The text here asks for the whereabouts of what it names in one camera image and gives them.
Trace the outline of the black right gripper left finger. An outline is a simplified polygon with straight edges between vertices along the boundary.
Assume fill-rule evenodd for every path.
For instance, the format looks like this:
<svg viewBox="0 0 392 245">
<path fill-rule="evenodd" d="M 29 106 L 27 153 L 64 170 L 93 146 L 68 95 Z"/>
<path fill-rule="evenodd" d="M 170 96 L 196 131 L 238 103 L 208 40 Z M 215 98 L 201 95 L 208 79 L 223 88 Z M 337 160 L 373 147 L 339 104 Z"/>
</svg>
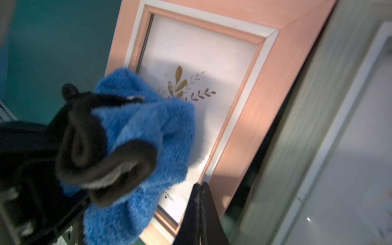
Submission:
<svg viewBox="0 0 392 245">
<path fill-rule="evenodd" d="M 194 184 L 180 230 L 173 245 L 200 244 L 200 191 L 201 185 Z"/>
</svg>

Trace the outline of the blue black-edged cloth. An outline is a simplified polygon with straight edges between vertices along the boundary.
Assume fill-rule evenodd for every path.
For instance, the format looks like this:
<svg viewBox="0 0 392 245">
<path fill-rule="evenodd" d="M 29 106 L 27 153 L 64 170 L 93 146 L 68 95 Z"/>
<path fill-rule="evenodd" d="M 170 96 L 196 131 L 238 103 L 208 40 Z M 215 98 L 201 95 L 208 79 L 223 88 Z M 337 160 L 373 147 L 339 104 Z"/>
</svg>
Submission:
<svg viewBox="0 0 392 245">
<path fill-rule="evenodd" d="M 86 190 L 88 245 L 130 245 L 149 225 L 165 190 L 185 180 L 196 135 L 195 107 L 164 98 L 119 68 L 77 99 L 56 159 L 63 191 Z"/>
</svg>

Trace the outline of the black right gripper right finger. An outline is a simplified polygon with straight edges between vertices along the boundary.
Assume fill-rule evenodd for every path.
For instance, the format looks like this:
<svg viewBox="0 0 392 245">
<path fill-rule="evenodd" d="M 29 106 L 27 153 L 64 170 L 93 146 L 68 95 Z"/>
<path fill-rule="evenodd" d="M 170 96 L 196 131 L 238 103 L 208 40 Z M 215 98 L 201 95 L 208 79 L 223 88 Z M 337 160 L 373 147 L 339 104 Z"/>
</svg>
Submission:
<svg viewBox="0 0 392 245">
<path fill-rule="evenodd" d="M 229 245 L 207 182 L 201 185 L 200 208 L 201 245 Z"/>
</svg>

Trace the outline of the pink picture frame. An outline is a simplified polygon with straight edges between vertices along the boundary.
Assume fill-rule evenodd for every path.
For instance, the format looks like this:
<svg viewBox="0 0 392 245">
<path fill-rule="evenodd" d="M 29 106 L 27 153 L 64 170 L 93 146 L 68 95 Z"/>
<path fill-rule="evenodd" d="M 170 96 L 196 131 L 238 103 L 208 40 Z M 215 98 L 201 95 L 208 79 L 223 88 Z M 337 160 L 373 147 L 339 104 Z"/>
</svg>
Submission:
<svg viewBox="0 0 392 245">
<path fill-rule="evenodd" d="M 145 244 L 173 242 L 197 182 L 223 216 L 334 5 L 122 1 L 106 73 L 129 68 L 196 112 L 188 175 L 162 194 Z"/>
</svg>

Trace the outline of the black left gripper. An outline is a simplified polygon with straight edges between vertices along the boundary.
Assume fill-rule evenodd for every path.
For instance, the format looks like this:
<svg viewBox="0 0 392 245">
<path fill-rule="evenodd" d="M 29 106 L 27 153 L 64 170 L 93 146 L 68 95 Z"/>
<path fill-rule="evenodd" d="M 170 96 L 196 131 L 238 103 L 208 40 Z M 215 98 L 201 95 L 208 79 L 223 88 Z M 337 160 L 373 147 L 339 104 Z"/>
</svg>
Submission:
<svg viewBox="0 0 392 245">
<path fill-rule="evenodd" d="M 62 133 L 23 121 L 1 123 L 1 244 L 50 245 L 91 201 L 63 193 L 55 174 Z"/>
</svg>

